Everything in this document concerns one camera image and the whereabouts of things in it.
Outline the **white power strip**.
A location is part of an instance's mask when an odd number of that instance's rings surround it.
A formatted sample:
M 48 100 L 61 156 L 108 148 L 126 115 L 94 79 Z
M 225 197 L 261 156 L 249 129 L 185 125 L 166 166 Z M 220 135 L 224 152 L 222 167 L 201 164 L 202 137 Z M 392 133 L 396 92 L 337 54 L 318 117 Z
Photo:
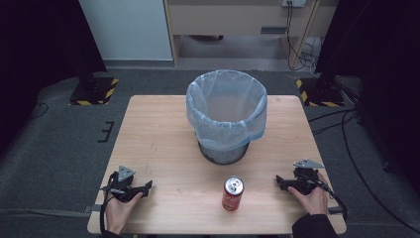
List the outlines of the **white power strip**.
M 306 4 L 306 0 L 282 0 L 282 7 L 293 7 L 293 8 L 303 8 Z

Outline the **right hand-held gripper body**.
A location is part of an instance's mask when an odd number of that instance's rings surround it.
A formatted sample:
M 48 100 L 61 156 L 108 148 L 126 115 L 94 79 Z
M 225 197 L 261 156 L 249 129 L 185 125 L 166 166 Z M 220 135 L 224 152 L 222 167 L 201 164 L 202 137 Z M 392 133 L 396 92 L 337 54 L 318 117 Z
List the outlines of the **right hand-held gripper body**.
M 319 184 L 318 170 L 324 169 L 324 165 L 309 159 L 295 162 L 293 165 L 295 179 L 290 185 L 304 195 L 309 194 Z

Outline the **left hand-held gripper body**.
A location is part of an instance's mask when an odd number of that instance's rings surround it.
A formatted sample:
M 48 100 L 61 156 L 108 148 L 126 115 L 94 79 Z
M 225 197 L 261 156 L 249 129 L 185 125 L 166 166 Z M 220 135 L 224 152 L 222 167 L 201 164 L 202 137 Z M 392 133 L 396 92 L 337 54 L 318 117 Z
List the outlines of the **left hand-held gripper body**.
M 131 201 L 135 195 L 143 191 L 141 186 L 132 187 L 135 173 L 127 167 L 120 166 L 116 172 L 109 176 L 108 182 L 102 187 L 102 190 L 111 192 L 121 202 Z

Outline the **striped black stand base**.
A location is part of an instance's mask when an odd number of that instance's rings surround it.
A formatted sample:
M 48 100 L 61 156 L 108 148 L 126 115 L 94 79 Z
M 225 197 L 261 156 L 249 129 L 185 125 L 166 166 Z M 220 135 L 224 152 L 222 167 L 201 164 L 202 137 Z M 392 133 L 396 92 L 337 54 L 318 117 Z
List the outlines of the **striped black stand base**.
M 88 83 L 79 82 L 69 98 L 70 105 L 104 105 L 113 95 L 119 80 L 114 77 L 93 77 Z
M 298 79 L 296 85 L 305 106 L 339 107 L 344 105 L 341 90 L 331 82 L 306 77 Z

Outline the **black stand post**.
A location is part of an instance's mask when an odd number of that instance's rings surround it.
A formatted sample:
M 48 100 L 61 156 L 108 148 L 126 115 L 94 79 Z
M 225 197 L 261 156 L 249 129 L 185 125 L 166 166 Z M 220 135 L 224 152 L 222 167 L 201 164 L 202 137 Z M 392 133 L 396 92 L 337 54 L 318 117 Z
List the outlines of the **black stand post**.
M 71 63 L 82 83 L 94 77 L 93 69 L 103 69 L 92 32 L 78 0 L 65 0 L 68 22 L 68 43 Z
M 321 73 L 319 79 L 333 83 L 347 45 L 347 32 L 348 26 L 345 22 L 332 20 L 317 64 L 317 71 Z

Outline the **person's right hand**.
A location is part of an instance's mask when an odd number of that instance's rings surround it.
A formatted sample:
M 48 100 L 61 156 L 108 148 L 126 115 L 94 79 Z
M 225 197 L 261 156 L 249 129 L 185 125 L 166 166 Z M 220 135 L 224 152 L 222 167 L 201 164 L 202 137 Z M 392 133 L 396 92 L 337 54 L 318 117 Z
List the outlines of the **person's right hand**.
M 287 190 L 300 202 L 310 215 L 328 214 L 328 193 L 317 186 L 309 194 L 302 194 L 297 189 L 289 186 Z

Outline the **red soda can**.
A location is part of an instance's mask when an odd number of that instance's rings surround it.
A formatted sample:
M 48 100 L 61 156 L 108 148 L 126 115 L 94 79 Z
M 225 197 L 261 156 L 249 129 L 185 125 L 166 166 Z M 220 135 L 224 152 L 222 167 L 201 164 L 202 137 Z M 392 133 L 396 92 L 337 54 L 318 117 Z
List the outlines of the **red soda can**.
M 224 182 L 222 206 L 228 211 L 235 211 L 239 208 L 245 184 L 239 177 L 229 177 Z

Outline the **black mesh trash bin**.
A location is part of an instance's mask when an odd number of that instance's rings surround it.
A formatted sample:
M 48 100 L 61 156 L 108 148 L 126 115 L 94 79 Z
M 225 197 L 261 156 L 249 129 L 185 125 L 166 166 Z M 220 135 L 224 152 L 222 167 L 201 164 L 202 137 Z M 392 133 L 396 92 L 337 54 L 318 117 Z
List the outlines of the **black mesh trash bin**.
M 215 165 L 231 165 L 238 162 L 246 154 L 248 147 L 249 144 L 246 144 L 231 151 L 220 152 L 198 144 L 202 156 Z

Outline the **person's left hand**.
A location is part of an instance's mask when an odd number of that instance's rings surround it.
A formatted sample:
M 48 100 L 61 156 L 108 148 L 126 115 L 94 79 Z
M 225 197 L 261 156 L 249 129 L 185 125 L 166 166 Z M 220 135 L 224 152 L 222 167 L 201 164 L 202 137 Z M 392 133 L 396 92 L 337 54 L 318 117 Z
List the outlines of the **person's left hand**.
M 124 203 L 117 198 L 110 198 L 105 208 L 105 230 L 121 235 L 139 201 L 131 200 Z

